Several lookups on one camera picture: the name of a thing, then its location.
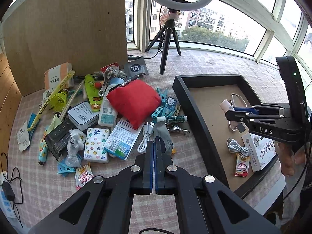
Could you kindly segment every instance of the tree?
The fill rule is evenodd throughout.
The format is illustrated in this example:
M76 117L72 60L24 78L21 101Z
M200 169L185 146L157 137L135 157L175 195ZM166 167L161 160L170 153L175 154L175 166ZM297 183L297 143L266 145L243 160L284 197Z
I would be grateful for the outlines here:
M180 40L199 42L212 44L216 46L222 46L231 48L237 51L244 52L249 42L248 39L235 39L232 36L225 36L220 31L210 31L207 28L194 26L192 28L185 29L182 32Z

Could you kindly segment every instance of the clear plastic bag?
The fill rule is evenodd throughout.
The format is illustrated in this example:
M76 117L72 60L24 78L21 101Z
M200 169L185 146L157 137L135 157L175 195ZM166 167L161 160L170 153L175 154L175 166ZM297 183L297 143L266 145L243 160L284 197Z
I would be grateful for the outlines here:
M77 153L79 150L85 149L86 135L79 129L73 129L69 132L71 133L71 139L67 143L68 156L66 157L65 164L69 167L81 167Z

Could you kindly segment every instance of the black power adapter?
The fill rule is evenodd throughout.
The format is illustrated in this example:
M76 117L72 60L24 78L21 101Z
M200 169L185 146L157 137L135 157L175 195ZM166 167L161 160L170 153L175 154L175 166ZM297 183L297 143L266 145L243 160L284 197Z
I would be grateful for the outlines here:
M10 183L3 181L2 182L2 189L3 189L4 195L8 201L14 201L15 200L15 194L12 190Z

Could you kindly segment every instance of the wooden wall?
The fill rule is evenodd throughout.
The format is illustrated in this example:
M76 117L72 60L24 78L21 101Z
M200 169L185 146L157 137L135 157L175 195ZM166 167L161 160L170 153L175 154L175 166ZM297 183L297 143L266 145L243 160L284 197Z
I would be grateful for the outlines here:
M21 101L21 93L14 81L7 58L0 53L0 154L8 153L13 121ZM6 171L7 162L2 157L2 167Z
M3 22L4 46L23 96L64 62L86 75L127 62L124 0L26 0Z

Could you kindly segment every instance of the green glue stick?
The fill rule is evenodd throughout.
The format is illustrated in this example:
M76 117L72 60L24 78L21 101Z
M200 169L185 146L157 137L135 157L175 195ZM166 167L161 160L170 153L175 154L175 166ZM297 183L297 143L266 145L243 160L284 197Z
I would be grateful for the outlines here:
M166 121L167 124L173 124L173 123L182 123L182 122L187 122L188 117L187 116L158 116L157 117L157 122L160 121Z

